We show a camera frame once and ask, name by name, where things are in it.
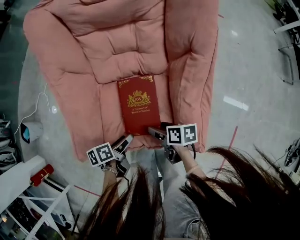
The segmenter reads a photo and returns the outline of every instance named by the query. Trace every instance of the book cover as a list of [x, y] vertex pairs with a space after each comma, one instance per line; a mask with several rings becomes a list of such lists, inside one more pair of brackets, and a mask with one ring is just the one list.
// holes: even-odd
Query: book cover
[[160, 128], [158, 98], [153, 75], [119, 80], [118, 90], [128, 134], [148, 135], [148, 127]]

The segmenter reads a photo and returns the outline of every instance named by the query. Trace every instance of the blue object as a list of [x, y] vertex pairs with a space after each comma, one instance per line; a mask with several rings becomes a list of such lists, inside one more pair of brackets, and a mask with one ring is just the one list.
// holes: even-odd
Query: blue object
[[26, 139], [26, 140], [29, 140], [30, 136], [29, 136], [29, 129], [28, 127], [25, 129], [24, 133], [23, 133], [23, 137]]

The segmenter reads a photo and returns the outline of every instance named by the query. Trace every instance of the white cable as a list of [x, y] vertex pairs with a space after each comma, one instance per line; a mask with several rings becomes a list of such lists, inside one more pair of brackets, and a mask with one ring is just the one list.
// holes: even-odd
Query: white cable
[[46, 94], [46, 88], [47, 88], [47, 85], [48, 85], [48, 84], [46, 83], [44, 92], [40, 92], [40, 93], [38, 94], [38, 97], [37, 97], [37, 103], [36, 103], [36, 109], [34, 110], [34, 112], [33, 112], [32, 114], [30, 114], [30, 115], [28, 115], [28, 116], [22, 118], [22, 120], [21, 120], [21, 122], [20, 122], [20, 124], [19, 124], [19, 126], [18, 126], [18, 128], [17, 128], [17, 130], [16, 130], [15, 133], [14, 133], [14, 136], [15, 136], [16, 133], [18, 132], [18, 130], [19, 130], [19, 128], [20, 128], [21, 123], [23, 122], [23, 120], [26, 119], [26, 118], [28, 118], [28, 117], [31, 117], [31, 116], [37, 111], [37, 109], [38, 109], [38, 101], [39, 101], [39, 96], [40, 96], [40, 95], [43, 94], [43, 95], [46, 96], [47, 106], [49, 107], [49, 111], [51, 111], [50, 105], [49, 105], [48, 95]]
[[11, 155], [13, 156], [14, 160], [15, 160], [15, 164], [17, 164], [17, 159], [15, 158], [14, 154], [11, 153]]

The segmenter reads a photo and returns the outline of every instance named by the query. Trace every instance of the pink armchair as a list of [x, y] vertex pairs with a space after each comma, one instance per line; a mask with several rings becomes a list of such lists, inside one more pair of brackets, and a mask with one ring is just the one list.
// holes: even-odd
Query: pink armchair
[[[161, 121], [197, 123], [205, 150], [218, 0], [42, 0], [24, 31], [79, 160], [125, 133], [116, 81], [154, 74]], [[158, 148], [137, 136], [131, 150]]]

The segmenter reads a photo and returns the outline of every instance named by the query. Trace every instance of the long dark hair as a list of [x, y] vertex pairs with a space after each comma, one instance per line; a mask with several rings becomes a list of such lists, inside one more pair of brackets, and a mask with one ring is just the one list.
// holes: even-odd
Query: long dark hair
[[163, 239], [165, 224], [160, 191], [157, 187], [149, 188], [146, 171], [138, 167], [136, 179], [133, 177], [128, 189], [113, 202], [119, 184], [120, 181], [108, 187], [101, 195], [85, 223], [81, 239]]
[[[300, 191], [288, 175], [257, 151], [271, 165], [274, 175], [250, 156], [215, 147], [208, 152], [223, 156], [231, 165], [222, 170], [221, 180], [191, 174], [181, 188], [196, 204], [211, 240], [292, 239], [298, 235]], [[82, 238], [163, 239], [165, 227], [159, 192], [154, 189], [150, 195], [146, 172], [139, 169], [128, 191], [112, 203], [117, 188], [118, 184], [101, 196]], [[128, 211], [123, 221], [126, 204]]]

